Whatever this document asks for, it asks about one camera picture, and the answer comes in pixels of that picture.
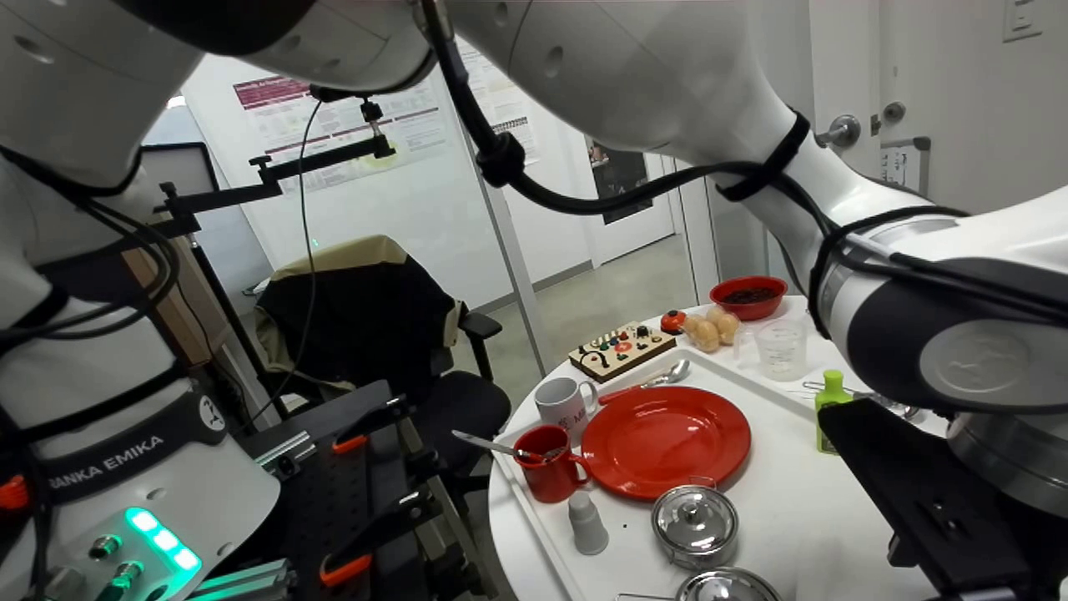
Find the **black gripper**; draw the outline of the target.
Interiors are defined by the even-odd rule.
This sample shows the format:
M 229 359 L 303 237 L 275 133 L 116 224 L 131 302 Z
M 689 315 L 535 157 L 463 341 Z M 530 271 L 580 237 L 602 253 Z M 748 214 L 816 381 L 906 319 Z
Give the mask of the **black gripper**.
M 971 473 L 946 437 L 876 400 L 818 411 L 855 480 L 892 523 L 889 564 L 919 567 L 932 601 L 1058 601 L 1068 520 L 1036 509 Z

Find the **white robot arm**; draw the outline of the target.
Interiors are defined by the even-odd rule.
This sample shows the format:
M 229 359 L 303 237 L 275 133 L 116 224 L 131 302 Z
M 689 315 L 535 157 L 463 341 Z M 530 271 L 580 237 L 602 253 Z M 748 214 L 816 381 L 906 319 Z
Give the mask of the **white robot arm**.
M 337 92 L 394 92 L 486 57 L 610 149 L 679 161 L 780 243 L 816 322 L 896 398 L 1066 421 L 1066 241 L 1033 199 L 947 214 L 823 149 L 762 73 L 742 0 L 0 0 L 5 581 L 38 597 L 56 548 L 146 465 L 56 497 L 52 459 L 100 454 L 189 384 L 146 283 L 90 300 L 50 262 L 158 237 L 116 209 L 137 145 L 205 57 Z

